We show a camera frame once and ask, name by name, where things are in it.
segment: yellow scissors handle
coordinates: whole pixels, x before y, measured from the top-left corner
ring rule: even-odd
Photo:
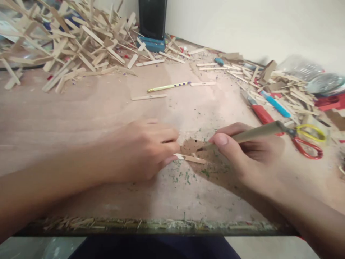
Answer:
[[[315,130],[319,137],[314,137],[313,135],[310,135],[308,132],[301,130],[302,128],[311,128],[311,129]],[[326,136],[325,136],[324,132],[314,125],[310,125],[310,124],[299,125],[296,127],[296,130],[297,130],[297,133],[302,134],[302,135],[304,135],[304,136],[306,136],[312,140],[315,140],[318,142],[325,142],[325,140],[326,140]]]

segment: table surface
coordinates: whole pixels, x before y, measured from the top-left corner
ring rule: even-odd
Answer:
[[[65,92],[44,93],[48,73],[25,71],[22,85],[0,88],[0,174],[21,169],[68,147],[94,141],[133,120],[158,118],[176,127],[182,154],[190,155],[224,126],[260,122],[241,98],[240,87],[252,88],[224,71],[199,71],[212,62],[203,52],[193,61],[133,67],[138,76],[114,73],[83,77],[65,84]],[[0,73],[5,85],[9,76]],[[154,94],[166,98],[131,101],[146,90],[185,81],[216,81],[210,86],[182,86]],[[274,119],[284,121],[273,108]],[[340,146],[329,141],[324,158],[299,154],[288,136],[284,162],[296,170],[280,174],[333,208],[345,213],[345,177],[338,170]],[[205,165],[175,161],[147,182],[108,184],[81,193],[23,229],[21,235],[90,233],[221,233],[271,235],[295,233],[265,200],[246,189],[217,151],[200,152]],[[69,224],[82,221],[71,227]]]

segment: red utility knife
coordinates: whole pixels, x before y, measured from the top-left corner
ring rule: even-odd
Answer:
[[[251,97],[249,94],[242,92],[244,98],[248,100],[250,103],[253,111],[255,112],[256,116],[259,118],[259,120],[262,122],[262,124],[269,124],[271,122],[274,122],[274,119],[271,117],[271,115],[265,110],[265,108],[262,105],[258,105],[258,103]],[[277,136],[284,135],[284,132],[277,133]]]

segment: dark blue pants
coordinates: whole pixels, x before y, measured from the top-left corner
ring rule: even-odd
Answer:
[[[69,259],[240,259],[222,236],[102,235],[88,237]]]

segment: right hand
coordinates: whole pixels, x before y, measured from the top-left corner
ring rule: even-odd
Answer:
[[[232,163],[238,179],[251,190],[270,196],[279,186],[276,172],[285,142],[275,135],[238,144],[230,136],[253,127],[237,122],[216,131],[209,140]]]

